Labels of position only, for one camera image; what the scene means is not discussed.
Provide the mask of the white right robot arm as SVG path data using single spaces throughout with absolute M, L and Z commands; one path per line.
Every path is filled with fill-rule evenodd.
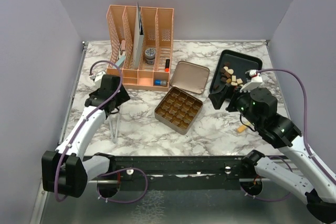
M 246 177 L 256 174 L 266 177 L 299 198 L 308 211 L 323 223 L 335 222 L 335 173 L 325 164 L 318 165 L 308 153 L 301 131 L 288 118 L 278 114 L 278 100 L 266 88 L 241 92 L 240 87 L 225 86 L 222 91 L 209 94 L 214 109 L 221 108 L 229 100 L 228 112 L 238 112 L 247 119 L 259 136 L 273 148 L 283 153 L 302 172 L 298 176 L 276 165 L 263 153 L 253 150 L 241 164 Z

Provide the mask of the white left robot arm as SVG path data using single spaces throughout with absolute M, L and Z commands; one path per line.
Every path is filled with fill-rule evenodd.
M 89 181 L 101 175 L 110 179 L 116 166 L 107 154 L 84 161 L 86 149 L 110 114 L 130 97 L 119 76 L 104 74 L 100 87 L 89 94 L 80 119 L 66 139 L 41 158 L 43 189 L 55 196 L 80 197 Z

